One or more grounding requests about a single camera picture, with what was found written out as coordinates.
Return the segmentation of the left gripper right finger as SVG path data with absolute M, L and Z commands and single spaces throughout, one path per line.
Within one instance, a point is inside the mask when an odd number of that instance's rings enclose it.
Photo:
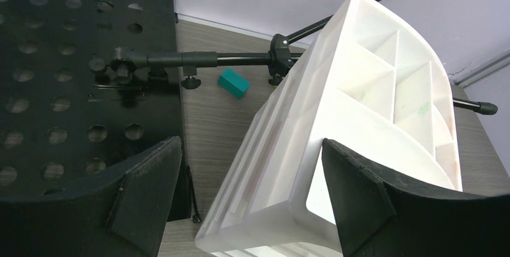
M 508 256 L 509 195 L 420 181 L 335 140 L 322 166 L 344 256 Z

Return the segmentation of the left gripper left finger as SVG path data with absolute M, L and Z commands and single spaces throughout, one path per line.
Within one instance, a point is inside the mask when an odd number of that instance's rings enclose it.
M 39 195 L 1 198 L 2 256 L 156 256 L 182 161 L 167 138 Z

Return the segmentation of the white plastic drawer organizer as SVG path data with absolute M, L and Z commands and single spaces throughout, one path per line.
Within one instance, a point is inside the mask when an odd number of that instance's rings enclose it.
M 462 190 L 445 68 L 376 0 L 346 0 L 270 94 L 195 245 L 214 256 L 341 256 L 321 163 L 325 138 Z

